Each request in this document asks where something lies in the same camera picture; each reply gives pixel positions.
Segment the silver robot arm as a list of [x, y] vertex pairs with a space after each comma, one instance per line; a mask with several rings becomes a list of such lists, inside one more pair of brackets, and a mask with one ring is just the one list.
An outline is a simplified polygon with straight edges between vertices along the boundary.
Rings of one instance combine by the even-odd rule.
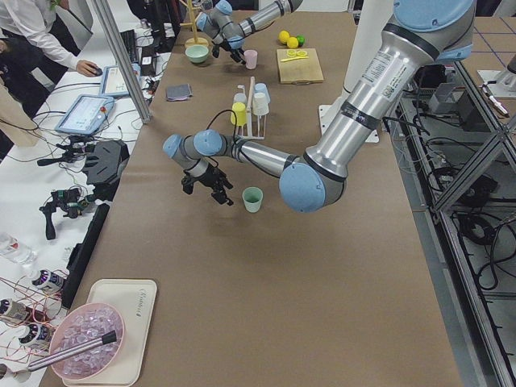
[[210, 37], [213, 44], [212, 55], [215, 58], [218, 58], [220, 49], [223, 49], [230, 54], [233, 61], [245, 65], [245, 38], [266, 28], [276, 19], [293, 13], [301, 4], [302, 0], [273, 1], [252, 16], [235, 22], [232, 18], [232, 5], [228, 1], [219, 1], [213, 8], [199, 13], [196, 26]]
[[288, 154], [238, 135], [206, 129], [192, 136], [171, 135], [165, 154], [183, 171], [183, 190], [196, 182], [226, 203], [230, 183], [209, 162], [227, 156], [278, 178], [283, 201], [310, 213], [340, 199], [347, 166], [380, 126], [406, 84], [424, 66], [463, 60], [472, 51], [476, 4], [473, 1], [396, 1], [381, 31], [381, 46], [351, 92], [321, 106], [321, 139], [300, 155]]

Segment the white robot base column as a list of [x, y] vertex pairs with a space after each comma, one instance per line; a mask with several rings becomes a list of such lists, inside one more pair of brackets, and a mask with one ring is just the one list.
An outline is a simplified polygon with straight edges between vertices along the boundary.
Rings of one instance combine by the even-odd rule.
[[345, 102], [356, 108], [364, 99], [359, 97], [362, 75], [382, 45], [381, 32], [393, 14], [392, 1], [363, 1], [352, 52], [347, 65], [342, 93], [331, 105], [320, 105], [319, 126], [323, 135], [339, 116]]

